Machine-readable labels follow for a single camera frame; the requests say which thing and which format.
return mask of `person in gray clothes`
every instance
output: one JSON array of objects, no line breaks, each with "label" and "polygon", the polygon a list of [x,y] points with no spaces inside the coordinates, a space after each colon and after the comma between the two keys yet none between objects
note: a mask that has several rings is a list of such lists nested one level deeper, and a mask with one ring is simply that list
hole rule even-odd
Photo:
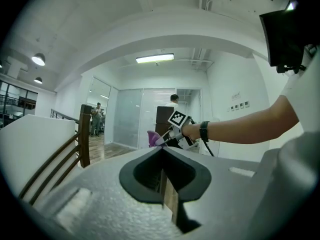
[{"label": "person in gray clothes", "polygon": [[101,108],[100,102],[97,103],[95,110],[92,112],[92,125],[91,125],[91,137],[98,136],[99,137],[99,127],[100,127],[100,121],[101,116],[103,114]]}]

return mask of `black watch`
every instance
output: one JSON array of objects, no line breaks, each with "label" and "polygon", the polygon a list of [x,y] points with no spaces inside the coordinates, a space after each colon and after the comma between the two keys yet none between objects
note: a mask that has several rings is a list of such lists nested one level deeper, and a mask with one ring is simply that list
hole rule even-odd
[{"label": "black watch", "polygon": [[209,121],[203,121],[201,124],[200,124],[200,137],[201,137],[201,140],[203,140],[204,142],[208,142],[209,139],[208,139],[208,123]]}]

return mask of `black hair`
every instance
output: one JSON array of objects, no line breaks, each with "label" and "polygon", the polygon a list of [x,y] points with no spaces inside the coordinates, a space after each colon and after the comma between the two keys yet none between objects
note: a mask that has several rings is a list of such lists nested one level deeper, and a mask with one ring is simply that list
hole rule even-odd
[{"label": "black hair", "polygon": [[178,95],[172,94],[172,95],[170,96],[170,101],[177,101],[177,100],[179,100],[179,96],[178,96]]}]

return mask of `wooden post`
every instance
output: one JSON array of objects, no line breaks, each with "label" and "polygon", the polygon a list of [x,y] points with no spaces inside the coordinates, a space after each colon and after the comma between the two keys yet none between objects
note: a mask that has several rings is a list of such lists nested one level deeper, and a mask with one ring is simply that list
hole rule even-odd
[{"label": "wooden post", "polygon": [[80,136],[78,137],[80,150],[79,155],[81,156],[81,166],[83,168],[90,165],[89,158],[89,126],[91,117],[91,106],[82,104],[80,110],[79,126],[78,132]]}]

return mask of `round lamp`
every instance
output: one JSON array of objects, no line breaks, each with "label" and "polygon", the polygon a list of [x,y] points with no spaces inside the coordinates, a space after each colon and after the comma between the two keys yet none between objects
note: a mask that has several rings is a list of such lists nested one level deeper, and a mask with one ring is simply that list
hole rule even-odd
[{"label": "round lamp", "polygon": [[41,77],[37,77],[36,79],[34,79],[34,81],[38,84],[42,84],[42,78]]},{"label": "round lamp", "polygon": [[37,53],[31,59],[35,64],[38,64],[40,66],[44,66],[46,64],[45,63],[46,62],[46,58],[43,55],[43,53]]}]

